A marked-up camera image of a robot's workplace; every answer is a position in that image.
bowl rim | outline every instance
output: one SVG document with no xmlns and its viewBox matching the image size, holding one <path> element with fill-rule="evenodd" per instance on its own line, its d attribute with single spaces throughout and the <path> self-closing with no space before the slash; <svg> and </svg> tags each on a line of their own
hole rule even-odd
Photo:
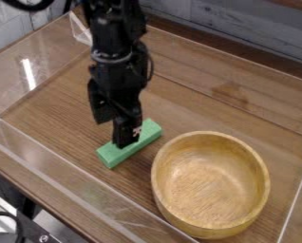
<svg viewBox="0 0 302 243">
<path fill-rule="evenodd" d="M 226 223 L 226 224 L 221 224 L 214 225 L 212 223 L 208 224 L 202 224 L 202 225 L 196 225 L 193 222 L 185 220 L 181 216 L 177 216 L 169 208 L 168 203 L 164 201 L 164 197 L 162 197 L 162 193 L 161 193 L 161 189 L 160 189 L 160 184 L 157 181 L 157 167 L 158 164 L 161 163 L 161 157 L 164 156 L 164 153 L 166 152 L 168 148 L 180 140 L 184 140 L 189 137 L 193 137 L 196 135 L 214 135 L 214 136 L 220 136 L 225 139 L 229 139 L 232 141 L 234 141 L 236 143 L 238 143 L 250 153 L 252 155 L 256 157 L 256 161 L 258 162 L 262 172 L 265 174 L 265 191 L 264 191 L 264 197 L 260 201 L 260 203 L 257 204 L 257 207 L 250 211 L 250 213 L 245 216 L 245 218 L 237 219 L 236 221 Z M 153 163 L 153 169 L 152 169 L 152 185 L 153 185 L 153 191 L 154 191 L 154 196 L 157 197 L 158 201 L 162 203 L 164 207 L 166 208 L 166 210 L 170 212 L 170 214 L 178 218 L 182 222 L 185 222 L 186 224 L 189 224 L 193 227 L 201 228 L 201 229 L 209 229 L 209 230 L 228 230 L 228 229 L 233 229 L 237 228 L 238 226 L 246 224 L 248 222 L 252 222 L 253 220 L 257 219 L 261 211 L 265 208 L 268 199 L 269 199 L 269 194 L 270 194 L 270 177 L 269 177 L 269 172 L 268 172 L 268 168 L 265 165 L 265 161 L 262 159 L 262 157 L 260 156 L 258 152 L 250 147 L 250 145 L 248 145 L 242 140 L 237 139 L 236 137 L 233 137 L 232 135 L 228 135 L 225 133 L 221 132 L 216 132 L 216 131 L 196 131 L 196 132 L 189 132 L 186 134 L 180 135 L 177 138 L 174 138 L 173 140 L 170 140 L 165 146 L 162 147 L 162 149 L 158 152 L 158 155 L 156 156 L 154 159 L 154 163 Z"/>
</svg>

wooden bowl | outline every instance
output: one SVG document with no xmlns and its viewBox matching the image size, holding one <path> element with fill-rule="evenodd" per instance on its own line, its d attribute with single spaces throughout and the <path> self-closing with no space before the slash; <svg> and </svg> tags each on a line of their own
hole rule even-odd
<svg viewBox="0 0 302 243">
<path fill-rule="evenodd" d="M 269 197 L 269 172 L 258 153 L 217 132 L 193 132 L 170 141 L 156 158 L 152 179 L 164 216 L 198 238 L 241 233 Z"/>
</svg>

green block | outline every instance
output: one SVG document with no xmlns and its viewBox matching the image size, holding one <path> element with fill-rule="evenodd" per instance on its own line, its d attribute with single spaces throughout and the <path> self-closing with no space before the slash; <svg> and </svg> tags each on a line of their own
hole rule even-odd
<svg viewBox="0 0 302 243">
<path fill-rule="evenodd" d="M 130 146 L 119 149 L 113 142 L 109 142 L 97 150 L 97 155 L 103 161 L 105 165 L 113 169 L 121 162 L 131 157 L 146 145 L 162 136 L 162 127 L 152 120 L 148 119 L 142 125 L 142 133 L 139 141 Z"/>
</svg>

screw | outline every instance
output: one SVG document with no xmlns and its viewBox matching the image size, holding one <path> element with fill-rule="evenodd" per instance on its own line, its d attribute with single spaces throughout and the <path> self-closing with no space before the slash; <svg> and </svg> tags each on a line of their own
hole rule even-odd
<svg viewBox="0 0 302 243">
<path fill-rule="evenodd" d="M 41 243 L 46 243 L 49 241 L 49 235 L 43 235 L 39 239 Z"/>
</svg>

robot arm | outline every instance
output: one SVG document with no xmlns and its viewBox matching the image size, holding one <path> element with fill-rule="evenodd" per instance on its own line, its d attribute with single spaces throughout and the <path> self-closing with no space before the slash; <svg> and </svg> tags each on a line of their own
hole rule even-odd
<svg viewBox="0 0 302 243">
<path fill-rule="evenodd" d="M 54 0 L 29 6 L 3 0 L 27 11 L 46 9 Z M 89 100 L 98 123 L 114 121 L 114 144 L 123 148 L 139 140 L 142 108 L 139 93 L 154 73 L 149 50 L 139 40 L 146 17 L 139 0 L 86 0 L 83 9 L 93 36 Z"/>
</svg>

